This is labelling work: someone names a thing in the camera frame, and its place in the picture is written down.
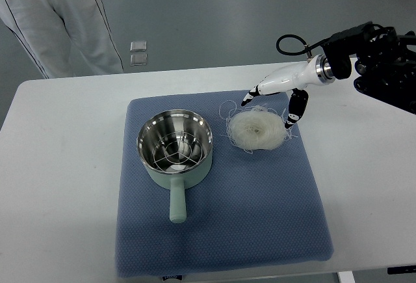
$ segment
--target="gray floor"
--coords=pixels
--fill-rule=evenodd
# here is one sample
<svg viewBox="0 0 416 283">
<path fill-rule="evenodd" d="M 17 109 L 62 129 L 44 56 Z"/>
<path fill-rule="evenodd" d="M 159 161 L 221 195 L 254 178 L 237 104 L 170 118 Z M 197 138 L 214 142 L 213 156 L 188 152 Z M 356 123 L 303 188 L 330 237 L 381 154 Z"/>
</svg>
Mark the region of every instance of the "gray floor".
<svg viewBox="0 0 416 283">
<path fill-rule="evenodd" d="M 399 34 L 416 30 L 415 0 L 103 0 L 126 72 L 150 72 L 304 60 L 275 48 L 286 33 L 309 43 L 372 20 Z M 0 126 L 18 85 L 41 76 L 0 23 Z M 148 41 L 148 64 L 129 65 L 129 45 Z M 286 44 L 287 49 L 299 49 Z M 78 75 L 89 75 L 74 51 Z M 386 269 L 354 272 L 357 283 L 415 282 L 414 275 Z M 258 283 L 337 282 L 336 275 L 256 280 Z"/>
</svg>

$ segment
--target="white pants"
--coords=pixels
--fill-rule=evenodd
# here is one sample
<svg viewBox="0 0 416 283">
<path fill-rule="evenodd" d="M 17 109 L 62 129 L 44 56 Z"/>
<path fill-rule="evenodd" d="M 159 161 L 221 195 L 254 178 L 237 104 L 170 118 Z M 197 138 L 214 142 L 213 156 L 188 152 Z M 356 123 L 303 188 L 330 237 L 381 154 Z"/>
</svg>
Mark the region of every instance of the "white pants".
<svg viewBox="0 0 416 283">
<path fill-rule="evenodd" d="M 44 78 L 75 75 L 71 43 L 92 74 L 123 72 L 101 0 L 0 0 L 0 18 Z"/>
</svg>

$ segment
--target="white table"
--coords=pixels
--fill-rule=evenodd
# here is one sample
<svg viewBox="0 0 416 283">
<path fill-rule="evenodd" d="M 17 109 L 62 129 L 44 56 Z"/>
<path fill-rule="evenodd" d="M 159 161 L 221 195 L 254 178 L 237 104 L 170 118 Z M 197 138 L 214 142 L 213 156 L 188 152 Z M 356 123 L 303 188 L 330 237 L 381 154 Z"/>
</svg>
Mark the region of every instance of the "white table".
<svg viewBox="0 0 416 283">
<path fill-rule="evenodd" d="M 22 84 L 0 131 L 0 282 L 117 282 L 114 243 L 129 102 L 248 90 L 283 65 Z M 355 77 L 308 86 L 299 122 L 332 258 L 193 274 L 184 282 L 416 264 L 416 116 L 359 94 Z"/>
</svg>

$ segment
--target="black cable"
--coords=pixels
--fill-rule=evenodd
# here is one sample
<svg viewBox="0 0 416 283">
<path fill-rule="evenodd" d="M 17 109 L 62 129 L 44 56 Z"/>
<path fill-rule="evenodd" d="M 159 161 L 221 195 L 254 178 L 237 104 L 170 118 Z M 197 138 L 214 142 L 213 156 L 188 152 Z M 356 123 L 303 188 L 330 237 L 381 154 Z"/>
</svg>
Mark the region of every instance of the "black cable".
<svg viewBox="0 0 416 283">
<path fill-rule="evenodd" d="M 284 51 L 284 50 L 280 49 L 280 42 L 283 39 L 286 39 L 286 38 L 294 38 L 294 39 L 299 40 L 305 46 L 305 49 L 303 49 L 302 51 L 298 51 L 298 52 L 287 52 L 287 51 Z M 328 39 L 329 38 L 323 39 L 323 40 L 317 42 L 316 44 L 313 44 L 312 46 L 308 46 L 306 41 L 302 37 L 300 37 L 296 34 L 285 34 L 282 37 L 280 37 L 278 39 L 278 41 L 276 42 L 276 49 L 279 51 L 279 53 L 281 53 L 283 55 L 290 55 L 290 56 L 302 55 L 302 54 L 305 54 L 307 52 L 310 52 L 312 49 L 315 49 L 316 47 L 319 47 L 320 45 L 322 45 L 323 43 L 328 41 Z"/>
</svg>

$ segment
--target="black stripe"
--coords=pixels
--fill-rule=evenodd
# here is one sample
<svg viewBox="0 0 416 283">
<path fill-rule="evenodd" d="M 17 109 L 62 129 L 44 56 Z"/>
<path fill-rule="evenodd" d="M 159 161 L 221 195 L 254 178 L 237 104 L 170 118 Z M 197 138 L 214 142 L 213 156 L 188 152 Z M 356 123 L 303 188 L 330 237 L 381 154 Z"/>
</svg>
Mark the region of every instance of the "black stripe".
<svg viewBox="0 0 416 283">
<path fill-rule="evenodd" d="M 114 44 L 114 42 L 112 41 L 112 38 L 111 38 L 110 24 L 109 24 L 109 22 L 108 22 L 108 20 L 107 20 L 107 17 L 103 15 L 103 13 L 102 13 L 102 11 L 101 11 L 101 8 L 100 8 L 100 7 L 99 7 L 99 5 L 98 5 L 98 1 L 97 1 L 97 0 L 95 0 L 95 2 L 96 2 L 96 5 L 97 5 L 97 7 L 98 7 L 99 13 L 101 14 L 101 17 L 103 18 L 104 25 L 105 25 L 105 27 L 107 28 L 107 31 L 109 32 L 109 36 L 110 36 L 110 41 L 111 41 L 111 44 L 112 44 L 112 46 L 113 46 L 114 50 L 116 50 L 116 53 L 117 53 L 117 55 L 118 55 L 118 58 L 120 59 L 120 63 L 122 64 L 122 70 L 124 71 L 122 58 L 121 58 L 120 54 L 118 54 L 118 51 L 117 51 L 117 49 L 116 49 L 116 45 Z"/>
<path fill-rule="evenodd" d="M 10 12 L 10 14 L 11 14 L 11 16 L 13 17 L 13 20 L 14 20 L 14 24 L 16 25 L 16 27 L 18 28 L 18 30 L 19 30 L 19 33 L 20 33 L 20 35 L 21 35 L 21 37 L 24 39 L 24 41 L 26 42 L 26 44 L 29 46 L 29 43 L 26 41 L 26 39 L 25 39 L 25 36 L 23 35 L 23 33 L 22 33 L 22 31 L 20 30 L 20 27 L 19 27 L 19 25 L 18 25 L 18 23 L 17 23 L 17 21 L 16 21 L 16 18 L 14 17 L 14 15 L 13 15 L 13 12 L 12 12 L 12 9 L 10 8 L 10 6 L 8 5 L 8 2 L 7 2 L 7 0 L 5 0 L 5 3 L 6 3 L 6 5 L 7 5 L 7 8 L 8 8 L 8 10 L 9 10 L 9 12 Z M 33 62 L 35 63 L 35 65 L 37 65 L 37 67 L 38 67 L 38 69 L 39 69 L 39 71 L 42 73 L 42 75 L 43 75 L 43 77 L 45 78 L 45 79 L 49 79 L 49 77 L 48 77 L 48 75 L 46 74 L 46 71 L 45 71 L 45 69 L 44 69 L 44 67 L 42 66 L 42 64 L 40 63 L 40 61 L 38 60 L 38 59 L 36 59 L 34 56 L 33 56 L 33 54 L 32 54 L 32 52 L 33 52 L 33 50 L 30 48 L 30 46 L 29 46 L 29 48 L 27 48 L 26 46 L 25 46 L 25 43 L 20 39 L 20 37 L 8 26 L 7 28 L 9 28 L 10 29 L 10 31 L 14 34 L 14 36 L 20 41 L 20 44 L 25 48 L 25 50 L 26 50 L 26 52 L 30 55 L 30 57 L 32 58 L 32 60 L 33 60 Z"/>
</svg>

